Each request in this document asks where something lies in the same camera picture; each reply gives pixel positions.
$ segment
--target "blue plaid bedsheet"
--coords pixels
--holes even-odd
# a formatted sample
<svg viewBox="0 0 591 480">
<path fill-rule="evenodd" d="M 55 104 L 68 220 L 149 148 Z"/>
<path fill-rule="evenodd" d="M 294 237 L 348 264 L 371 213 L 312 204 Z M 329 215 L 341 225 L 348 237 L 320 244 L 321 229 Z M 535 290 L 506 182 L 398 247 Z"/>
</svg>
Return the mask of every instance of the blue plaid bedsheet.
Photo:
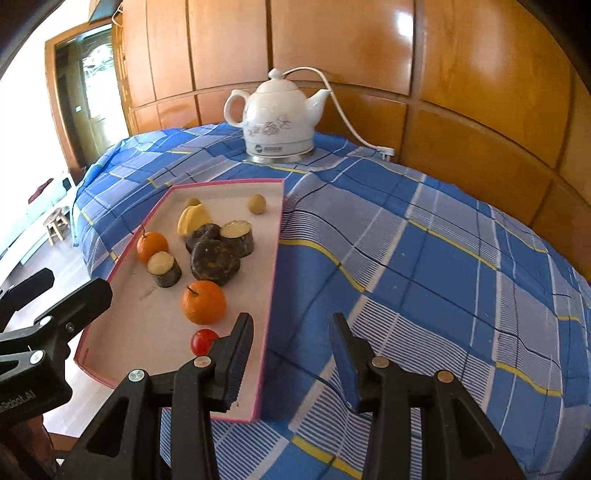
<svg viewBox="0 0 591 480">
<path fill-rule="evenodd" d="M 588 283 L 530 228 L 455 186 L 340 137 L 314 141 L 301 164 L 261 166 L 226 124 L 137 135 L 77 193 L 76 241 L 106 277 L 171 185 L 285 180 L 261 420 L 214 422 L 221 477 L 361 477 L 370 421 L 343 404 L 327 335 L 343 312 L 403 368 L 454 372 L 527 477 L 558 478 L 591 423 Z M 167 412 L 161 452 L 170 460 Z"/>
</svg>

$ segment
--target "wooden door frame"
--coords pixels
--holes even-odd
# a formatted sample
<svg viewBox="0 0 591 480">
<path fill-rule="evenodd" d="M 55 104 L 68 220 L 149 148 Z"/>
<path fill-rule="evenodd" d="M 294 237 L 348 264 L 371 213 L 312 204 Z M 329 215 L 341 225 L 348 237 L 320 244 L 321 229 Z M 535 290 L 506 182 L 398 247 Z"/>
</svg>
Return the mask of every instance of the wooden door frame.
<svg viewBox="0 0 591 480">
<path fill-rule="evenodd" d="M 56 47 L 60 43 L 74 40 L 80 34 L 88 32 L 89 30 L 94 30 L 95 28 L 103 27 L 109 23 L 111 23 L 110 18 L 93 24 L 89 24 L 88 22 L 83 23 L 82 25 L 78 25 L 77 27 L 62 32 L 45 42 L 45 77 L 47 81 L 47 93 L 49 94 L 51 116 L 53 117 L 53 123 L 56 126 L 57 138 L 60 141 L 61 150 L 64 152 L 68 170 L 74 177 L 74 180 L 77 180 L 77 178 L 80 177 L 84 165 L 81 165 L 76 158 L 74 148 L 72 147 L 72 141 L 66 130 L 64 115 L 61 111 L 61 105 L 57 93 Z"/>
</svg>

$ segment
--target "teapot lid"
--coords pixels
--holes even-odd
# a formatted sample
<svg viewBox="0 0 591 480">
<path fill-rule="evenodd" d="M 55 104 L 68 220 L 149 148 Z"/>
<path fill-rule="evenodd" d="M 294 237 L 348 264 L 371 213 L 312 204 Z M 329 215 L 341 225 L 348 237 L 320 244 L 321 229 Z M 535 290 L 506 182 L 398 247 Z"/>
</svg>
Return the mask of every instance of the teapot lid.
<svg viewBox="0 0 591 480">
<path fill-rule="evenodd" d="M 280 69 L 272 69 L 269 72 L 269 78 L 259 85 L 256 89 L 257 93 L 272 93 L 272 92 L 289 92 L 291 90 L 297 90 L 297 85 L 285 78 L 283 78 L 283 72 Z"/>
</svg>

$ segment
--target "white ceramic teapot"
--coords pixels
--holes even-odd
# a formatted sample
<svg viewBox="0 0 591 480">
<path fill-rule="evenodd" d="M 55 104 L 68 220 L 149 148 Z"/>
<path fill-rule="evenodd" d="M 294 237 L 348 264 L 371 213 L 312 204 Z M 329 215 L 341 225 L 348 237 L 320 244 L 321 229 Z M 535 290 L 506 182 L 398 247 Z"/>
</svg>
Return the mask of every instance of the white ceramic teapot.
<svg viewBox="0 0 591 480">
<path fill-rule="evenodd" d="M 310 98 L 295 83 L 283 78 L 283 72 L 272 69 L 270 80 L 261 83 L 252 95 L 233 90 L 223 108 L 230 125 L 242 128 L 246 152 L 255 157 L 289 157 L 314 148 L 314 127 L 320 121 L 329 90 L 318 90 Z M 237 97 L 246 105 L 242 122 L 230 117 L 230 106 Z"/>
</svg>

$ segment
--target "orange fruit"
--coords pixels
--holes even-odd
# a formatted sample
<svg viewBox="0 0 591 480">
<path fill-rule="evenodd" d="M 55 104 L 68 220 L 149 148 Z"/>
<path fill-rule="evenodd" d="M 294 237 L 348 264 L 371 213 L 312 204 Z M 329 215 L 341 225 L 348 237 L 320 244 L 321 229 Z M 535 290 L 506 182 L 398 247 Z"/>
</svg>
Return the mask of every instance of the orange fruit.
<svg viewBox="0 0 591 480">
<path fill-rule="evenodd" d="M 181 307 L 185 317 L 193 323 L 210 325 L 226 313 L 226 297 L 214 282 L 197 280 L 185 289 Z"/>
<path fill-rule="evenodd" d="M 142 233 L 135 247 L 138 252 L 139 261 L 144 264 L 148 263 L 152 255 L 158 252 L 168 252 L 168 242 L 160 232 Z"/>
</svg>

